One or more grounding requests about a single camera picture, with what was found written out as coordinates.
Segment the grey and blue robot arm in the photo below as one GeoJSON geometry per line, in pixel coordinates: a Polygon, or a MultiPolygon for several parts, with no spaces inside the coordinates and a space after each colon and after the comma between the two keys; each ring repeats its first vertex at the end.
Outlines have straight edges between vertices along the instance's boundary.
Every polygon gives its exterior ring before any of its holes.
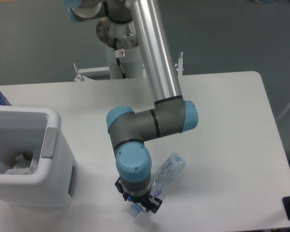
{"type": "Polygon", "coordinates": [[[120,106],[106,116],[107,132],[123,199],[156,213],[162,204],[151,181],[147,141],[183,133],[198,124],[184,100],[156,0],[66,0],[75,22],[97,19],[96,34],[106,47],[113,97],[120,106]]]}

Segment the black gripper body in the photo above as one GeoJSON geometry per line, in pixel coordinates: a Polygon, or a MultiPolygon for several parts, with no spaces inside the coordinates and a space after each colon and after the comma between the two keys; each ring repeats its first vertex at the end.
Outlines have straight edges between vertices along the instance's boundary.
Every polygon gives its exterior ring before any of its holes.
{"type": "Polygon", "coordinates": [[[139,203],[141,206],[143,206],[146,209],[146,201],[151,198],[151,185],[148,184],[147,187],[145,187],[142,190],[138,191],[131,191],[129,189],[126,189],[123,185],[123,193],[121,195],[123,196],[125,201],[130,201],[133,203],[139,203]]]}

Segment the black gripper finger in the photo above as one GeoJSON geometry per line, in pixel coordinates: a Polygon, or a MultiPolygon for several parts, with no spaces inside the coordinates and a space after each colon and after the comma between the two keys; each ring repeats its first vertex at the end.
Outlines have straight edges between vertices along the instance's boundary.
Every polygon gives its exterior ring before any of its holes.
{"type": "Polygon", "coordinates": [[[121,183],[120,177],[115,182],[115,187],[116,187],[116,189],[118,190],[119,193],[123,193],[123,187],[122,187],[122,183],[121,183]]]}
{"type": "Polygon", "coordinates": [[[153,214],[157,213],[159,210],[160,206],[162,205],[162,200],[155,197],[155,198],[149,198],[146,201],[146,212],[152,212],[153,214]]]}

